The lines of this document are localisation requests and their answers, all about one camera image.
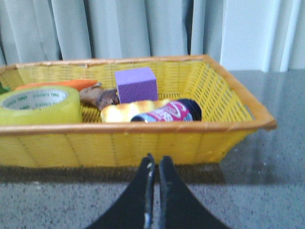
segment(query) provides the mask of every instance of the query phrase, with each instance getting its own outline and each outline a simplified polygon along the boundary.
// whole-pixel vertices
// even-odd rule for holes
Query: granite countertop
[[[178,172],[233,229],[303,229],[305,71],[232,73],[274,115],[278,128],[249,135],[220,164],[178,166]],[[84,228],[114,203],[136,169],[0,167],[0,229]],[[159,205],[157,180],[153,229]]]

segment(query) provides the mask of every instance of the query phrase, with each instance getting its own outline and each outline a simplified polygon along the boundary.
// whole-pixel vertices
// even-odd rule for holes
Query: roll of tape
[[[0,125],[80,123],[79,92],[41,86],[0,95]]]

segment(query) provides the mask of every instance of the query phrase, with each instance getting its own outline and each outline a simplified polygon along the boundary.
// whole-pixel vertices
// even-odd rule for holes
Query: yellow wicker basket
[[[0,68],[11,89],[25,83],[96,79],[116,87],[118,70],[150,67],[159,98],[191,98],[203,120],[171,123],[101,123],[100,112],[82,106],[82,124],[0,127],[0,165],[21,167],[137,166],[152,153],[177,164],[220,162],[257,129],[276,128],[267,109],[208,55],[56,61]]]

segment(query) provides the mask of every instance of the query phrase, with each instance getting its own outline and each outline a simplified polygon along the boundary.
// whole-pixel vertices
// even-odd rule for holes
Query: carrot
[[[52,85],[61,85],[68,86],[77,89],[78,91],[93,86],[97,83],[96,80],[69,80],[69,81],[61,81],[61,82],[45,82],[45,83],[29,83],[25,85],[18,86],[15,90],[21,90],[26,88],[32,88],[37,86],[52,86]]]

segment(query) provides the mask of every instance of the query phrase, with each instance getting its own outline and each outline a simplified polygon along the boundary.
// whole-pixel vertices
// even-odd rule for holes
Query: purple sponge
[[[115,72],[120,103],[157,100],[156,77],[148,67]]]

